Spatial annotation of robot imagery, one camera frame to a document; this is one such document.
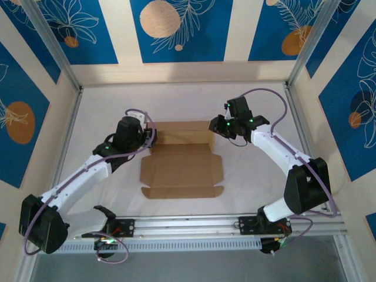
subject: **enclosure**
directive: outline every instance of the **enclosure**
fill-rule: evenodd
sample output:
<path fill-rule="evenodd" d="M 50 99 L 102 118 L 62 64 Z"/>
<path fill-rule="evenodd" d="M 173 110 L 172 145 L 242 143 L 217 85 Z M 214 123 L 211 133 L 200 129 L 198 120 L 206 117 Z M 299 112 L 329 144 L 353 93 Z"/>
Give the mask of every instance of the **enclosure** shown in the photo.
<path fill-rule="evenodd" d="M 376 8 L 372 0 L 0 0 L 0 281 L 372 281 Z M 127 109 L 155 122 L 210 121 L 246 95 L 254 116 L 328 164 L 335 218 L 275 256 L 234 222 L 281 198 L 286 175 L 253 144 L 216 135 L 223 192 L 148 199 L 137 154 L 70 214 L 102 205 L 134 219 L 129 260 L 96 261 L 93 240 L 26 256 L 22 201 L 67 179 Z M 328 203 L 315 211 L 332 214 Z M 291 219 L 291 238 L 308 227 Z M 121 258 L 119 249 L 114 256 Z"/>

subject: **blue decorative panel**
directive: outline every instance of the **blue decorative panel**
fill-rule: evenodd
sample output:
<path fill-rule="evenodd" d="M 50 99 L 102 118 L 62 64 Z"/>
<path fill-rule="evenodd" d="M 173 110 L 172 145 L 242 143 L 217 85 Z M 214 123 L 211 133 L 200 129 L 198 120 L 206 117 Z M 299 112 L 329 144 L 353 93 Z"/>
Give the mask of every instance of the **blue decorative panel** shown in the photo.
<path fill-rule="evenodd" d="M 0 0 L 34 53 L 43 45 L 17 0 Z M 118 60 L 98 0 L 38 1 L 53 34 L 72 65 L 109 64 Z"/>
<path fill-rule="evenodd" d="M 351 180 L 376 168 L 376 21 L 320 94 Z"/>
<path fill-rule="evenodd" d="M 327 25 L 320 41 L 316 45 L 311 57 L 309 58 L 306 68 L 310 77 L 312 78 L 316 70 L 324 60 L 326 54 L 328 54 L 334 41 L 341 33 L 343 27 L 351 17 L 355 8 L 359 4 L 360 0 L 342 0 L 331 18 L 331 21 Z"/>
<path fill-rule="evenodd" d="M 265 0 L 249 61 L 295 60 L 323 4 L 322 0 Z"/>
<path fill-rule="evenodd" d="M 19 188 L 49 102 L 0 43 L 0 180 Z"/>
<path fill-rule="evenodd" d="M 144 63 L 223 61 L 232 0 L 130 0 Z"/>
<path fill-rule="evenodd" d="M 32 49 L 35 56 L 46 69 L 52 80 L 57 83 L 60 77 L 61 70 L 56 64 L 55 60 L 49 53 L 47 47 L 44 45 L 34 26 L 29 21 L 21 6 L 15 4 L 18 1 L 0 0 L 0 6 L 8 15 L 18 32 Z"/>

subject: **white table surface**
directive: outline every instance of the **white table surface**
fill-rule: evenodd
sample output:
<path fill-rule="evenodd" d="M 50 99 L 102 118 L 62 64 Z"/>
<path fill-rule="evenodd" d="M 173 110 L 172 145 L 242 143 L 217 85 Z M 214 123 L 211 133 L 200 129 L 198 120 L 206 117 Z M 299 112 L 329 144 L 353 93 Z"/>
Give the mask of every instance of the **white table surface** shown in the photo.
<path fill-rule="evenodd" d="M 281 83 L 183 83 L 143 84 L 86 88 L 66 155 L 61 180 L 90 156 L 105 137 L 116 130 L 128 108 L 149 113 L 156 121 L 211 120 L 224 114 L 223 104 L 252 88 L 270 88 L 285 97 Z M 272 93 L 247 95 L 253 115 L 263 115 L 272 124 L 283 113 L 283 104 Z M 287 141 L 301 150 L 290 110 L 276 127 Z M 238 138 L 238 144 L 244 140 Z M 210 199 L 149 200 L 142 195 L 140 163 L 142 152 L 121 166 L 111 177 L 93 187 L 72 208 L 82 212 L 101 204 L 118 216 L 172 216 L 190 214 L 253 213 L 260 206 L 283 196 L 286 177 L 279 167 L 253 145 L 235 147 L 216 136 L 214 153 L 223 158 L 224 192 Z"/>

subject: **cardboard flap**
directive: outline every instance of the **cardboard flap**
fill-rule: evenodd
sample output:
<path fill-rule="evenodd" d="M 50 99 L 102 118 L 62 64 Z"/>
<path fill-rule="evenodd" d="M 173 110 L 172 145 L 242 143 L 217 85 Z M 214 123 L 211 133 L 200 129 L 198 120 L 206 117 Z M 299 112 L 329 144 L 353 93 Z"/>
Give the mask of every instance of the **cardboard flap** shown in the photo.
<path fill-rule="evenodd" d="M 157 122 L 157 142 L 142 158 L 140 181 L 148 199 L 211 198 L 222 194 L 222 158 L 214 155 L 209 122 Z"/>
<path fill-rule="evenodd" d="M 147 188 L 141 191 L 148 199 L 195 199 L 215 198 L 223 193 L 223 186 L 195 188 Z"/>
<path fill-rule="evenodd" d="M 210 154 L 208 144 L 179 144 L 179 145 L 154 145 L 150 152 L 153 155 L 163 154 Z"/>
<path fill-rule="evenodd" d="M 212 159 L 211 175 L 213 176 L 213 184 L 217 184 L 224 179 L 222 157 L 215 154 L 211 154 L 210 157 Z"/>
<path fill-rule="evenodd" d="M 156 122 L 158 139 L 156 145 L 208 144 L 214 148 L 214 133 L 208 121 L 200 122 Z"/>
<path fill-rule="evenodd" d="M 210 154 L 151 155 L 141 160 L 140 180 L 153 188 L 213 186 L 211 159 Z"/>
<path fill-rule="evenodd" d="M 141 159 L 141 172 L 140 181 L 148 186 L 152 185 L 153 173 L 152 173 L 152 156 L 143 157 Z"/>
<path fill-rule="evenodd" d="M 209 128 L 208 120 L 198 122 L 155 122 L 158 131 L 207 131 Z"/>

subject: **cream wall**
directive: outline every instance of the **cream wall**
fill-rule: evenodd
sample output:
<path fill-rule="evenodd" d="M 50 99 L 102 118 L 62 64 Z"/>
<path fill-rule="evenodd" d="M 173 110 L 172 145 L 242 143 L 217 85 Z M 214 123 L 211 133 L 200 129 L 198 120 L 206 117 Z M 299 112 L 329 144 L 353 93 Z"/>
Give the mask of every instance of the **cream wall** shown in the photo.
<path fill-rule="evenodd" d="M 295 86 L 316 153 L 328 162 L 335 202 L 370 278 L 376 277 L 376 242 L 368 229 L 365 216 L 376 212 L 376 170 L 350 182 L 318 96 L 375 18 L 374 1 L 361 0 L 312 80 L 303 71 Z"/>
<path fill-rule="evenodd" d="M 21 203 L 27 195 L 39 195 L 49 189 L 76 93 L 64 75 L 60 76 L 57 85 L 52 81 L 2 9 L 0 42 L 50 102 L 21 188 L 17 189 L 0 181 L 0 222 L 6 223 L 0 242 L 0 282 L 9 282 L 12 281 L 21 258 L 23 237 L 18 234 Z"/>
<path fill-rule="evenodd" d="M 286 80 L 294 61 L 248 62 L 263 2 L 233 1 L 224 62 L 144 65 L 130 1 L 99 0 L 119 64 L 75 65 L 73 70 L 84 86 L 106 83 Z"/>

